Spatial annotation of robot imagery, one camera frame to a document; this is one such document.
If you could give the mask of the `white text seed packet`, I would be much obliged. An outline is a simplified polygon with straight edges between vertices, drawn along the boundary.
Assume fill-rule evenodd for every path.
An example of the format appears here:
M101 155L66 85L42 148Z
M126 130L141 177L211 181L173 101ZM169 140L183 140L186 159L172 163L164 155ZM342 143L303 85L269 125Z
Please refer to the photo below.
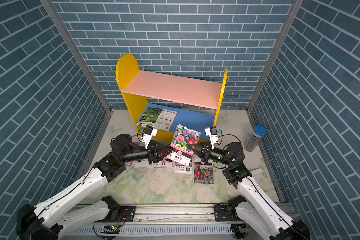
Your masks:
M148 169L151 169L151 168L153 168L154 166L153 166L153 164L150 164L150 163L148 162L148 160L143 160L143 161L141 161L141 162L135 162L135 167L136 167L136 168L148 168Z

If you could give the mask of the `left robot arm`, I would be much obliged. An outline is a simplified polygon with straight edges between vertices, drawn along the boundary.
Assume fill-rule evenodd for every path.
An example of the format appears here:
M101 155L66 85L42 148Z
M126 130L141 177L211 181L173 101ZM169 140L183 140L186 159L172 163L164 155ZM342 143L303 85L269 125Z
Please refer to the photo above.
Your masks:
M126 170L126 163L148 160L160 162L173 149L168 144L151 141L143 146L133 142L129 134L111 140L112 150L83 177L49 199L32 206L26 204L17 213L17 235L21 240L59 240L67 233L94 222L117 222L117 228L127 221L128 213L111 196L76 211L71 209L88 195L101 189Z

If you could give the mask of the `purple flower seed packet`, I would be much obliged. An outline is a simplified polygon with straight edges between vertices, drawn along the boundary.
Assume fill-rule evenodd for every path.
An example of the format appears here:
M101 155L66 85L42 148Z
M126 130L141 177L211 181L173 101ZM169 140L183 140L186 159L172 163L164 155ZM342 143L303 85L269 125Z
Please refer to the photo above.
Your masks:
M174 173L175 174L192 174L193 167L192 166L175 165Z

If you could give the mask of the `hollyhock magenta flower packet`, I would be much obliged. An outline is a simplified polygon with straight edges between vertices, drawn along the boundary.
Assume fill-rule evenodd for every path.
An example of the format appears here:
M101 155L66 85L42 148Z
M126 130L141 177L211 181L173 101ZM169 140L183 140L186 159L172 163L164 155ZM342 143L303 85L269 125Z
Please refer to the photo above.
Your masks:
M154 168L172 169L173 163L174 162L172 160L168 158L164 158L161 161L155 163Z

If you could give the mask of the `chrysanthemum packet pink band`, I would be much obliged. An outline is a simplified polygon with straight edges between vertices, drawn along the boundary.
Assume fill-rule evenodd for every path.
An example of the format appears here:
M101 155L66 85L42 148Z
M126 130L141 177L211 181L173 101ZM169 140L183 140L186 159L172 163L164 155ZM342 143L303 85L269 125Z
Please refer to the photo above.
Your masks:
M167 158L183 166L188 166L194 154L190 145L197 144L200 137L200 132L178 124L170 144L172 152L167 155Z

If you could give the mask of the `small chrysanthemum seed packet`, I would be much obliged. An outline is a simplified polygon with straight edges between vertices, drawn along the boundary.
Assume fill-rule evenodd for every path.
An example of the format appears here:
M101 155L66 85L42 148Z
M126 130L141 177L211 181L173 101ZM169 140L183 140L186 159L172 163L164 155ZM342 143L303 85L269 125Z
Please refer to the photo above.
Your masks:
M213 184L213 164L204 162L195 162L194 182L196 184Z

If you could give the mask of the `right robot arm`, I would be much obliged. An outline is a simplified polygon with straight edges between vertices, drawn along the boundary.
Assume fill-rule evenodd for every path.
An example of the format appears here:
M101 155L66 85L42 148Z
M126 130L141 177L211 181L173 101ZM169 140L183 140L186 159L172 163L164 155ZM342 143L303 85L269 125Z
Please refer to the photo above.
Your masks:
M287 215L261 189L243 162L245 154L241 143L230 143L224 149L212 147L208 143L190 147L202 162L212 160L227 166L223 175L240 192L239 196L228 201L233 218L249 224L264 240L310 239L309 228L305 223Z

